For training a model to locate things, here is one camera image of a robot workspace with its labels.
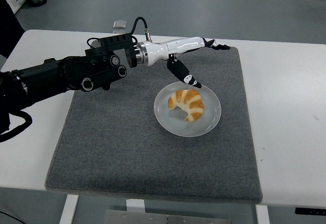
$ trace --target floor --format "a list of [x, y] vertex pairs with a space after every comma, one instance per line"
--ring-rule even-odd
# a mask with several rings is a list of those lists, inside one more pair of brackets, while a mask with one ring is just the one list
[[[40, 7], [25, 3], [16, 13], [25, 30], [101, 33], [112, 33], [115, 20], [126, 20], [130, 32], [138, 16], [146, 19], [151, 35], [326, 44], [326, 0], [47, 0]], [[142, 33], [139, 26], [135, 34]], [[5, 61], [0, 57], [0, 67]], [[0, 188], [0, 211], [26, 223], [59, 223], [64, 199], [64, 194]], [[96, 209], [92, 201], [81, 201], [76, 214], [84, 215], [75, 223], [102, 223], [94, 212], [85, 214]], [[122, 200], [106, 201], [124, 208]], [[49, 211], [46, 206], [55, 208]], [[268, 210], [270, 223], [326, 222], [324, 216], [295, 216], [294, 208]], [[0, 215], [0, 223], [17, 222]]]

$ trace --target gray mat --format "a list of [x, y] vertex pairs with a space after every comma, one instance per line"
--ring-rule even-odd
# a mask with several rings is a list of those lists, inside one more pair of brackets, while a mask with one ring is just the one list
[[[116, 52], [127, 61], [122, 50]], [[238, 50], [200, 48], [180, 60], [219, 98], [218, 125], [180, 137], [153, 103], [177, 79], [160, 61], [128, 69], [109, 91], [75, 92], [45, 187], [71, 194], [197, 202], [260, 203], [262, 192]]]

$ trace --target black cable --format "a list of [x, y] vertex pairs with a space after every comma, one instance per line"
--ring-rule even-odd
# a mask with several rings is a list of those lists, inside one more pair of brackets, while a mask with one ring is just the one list
[[17, 219], [16, 217], [13, 217], [12, 215], [9, 215], [9, 214], [4, 213], [4, 212], [2, 212], [2, 211], [0, 211], [0, 213], [3, 214], [3, 215], [7, 215], [7, 216], [13, 218], [13, 219], [19, 221], [19, 222], [22, 223], [22, 224], [26, 224], [25, 222], [21, 221], [20, 219]]
[[136, 29], [137, 22], [138, 22], [138, 20], [140, 20], [140, 19], [143, 21], [144, 26], [145, 26], [145, 28], [147, 29], [147, 23], [146, 23], [146, 20], [145, 20], [143, 17], [138, 17], [138, 18], [134, 21], [134, 23], [133, 23], [133, 27], [132, 27], [132, 30], [131, 30], [130, 34], [133, 34], [134, 30]]
[[90, 41], [90, 40], [97, 40], [97, 41], [100, 41], [100, 39], [99, 39], [99, 38], [96, 38], [96, 37], [91, 37], [91, 38], [87, 39], [87, 45], [89, 45], [90, 48], [94, 48], [91, 44], [89, 44], [89, 41]]
[[28, 128], [33, 122], [32, 117], [24, 111], [21, 111], [21, 110], [20, 111], [11, 111], [10, 114], [12, 114], [14, 116], [22, 117], [25, 120], [25, 122], [23, 124], [15, 127], [11, 131], [1, 134], [0, 135], [0, 143], [17, 136], [18, 134], [23, 132], [26, 128]]
[[133, 39], [134, 39], [134, 44], [137, 44], [138, 43], [138, 40], [135, 36], [131, 36]]

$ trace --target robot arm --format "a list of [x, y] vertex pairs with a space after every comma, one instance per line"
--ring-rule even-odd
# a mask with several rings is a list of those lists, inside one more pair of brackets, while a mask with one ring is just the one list
[[[144, 21], [146, 35], [146, 41], [140, 43], [132, 36], [139, 19]], [[88, 43], [92, 39], [97, 40], [96, 47]], [[32, 123], [32, 118], [21, 111], [22, 109], [68, 90], [90, 92], [100, 87], [108, 90], [112, 82], [124, 78], [127, 74], [126, 67], [120, 65], [119, 57], [114, 54], [115, 50], [125, 50], [130, 68], [137, 64], [151, 66], [158, 60], [166, 60], [167, 68], [180, 81], [200, 88], [200, 83], [177, 57], [200, 47], [230, 49], [218, 40], [207, 41], [200, 37], [152, 43], [147, 24], [142, 17], [136, 19], [131, 33], [91, 38], [87, 43], [90, 49], [85, 50], [86, 56], [71, 56], [58, 61], [48, 59], [39, 66], [0, 72], [0, 142], [14, 137]], [[9, 114], [23, 117], [26, 123], [3, 134], [9, 130]]]

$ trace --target table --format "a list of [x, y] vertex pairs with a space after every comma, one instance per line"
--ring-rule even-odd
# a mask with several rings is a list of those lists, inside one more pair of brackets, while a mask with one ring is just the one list
[[[27, 31], [2, 72], [38, 65], [48, 58], [85, 55], [88, 38], [109, 35]], [[145, 36], [136, 37], [145, 40]], [[152, 36], [154, 42], [176, 38]], [[222, 42], [236, 47], [241, 59], [262, 204], [326, 208], [326, 46]], [[25, 109], [33, 124], [0, 144], [0, 187], [45, 189], [47, 170], [72, 96], [69, 91]], [[13, 126], [21, 123], [18, 118], [11, 121]]]

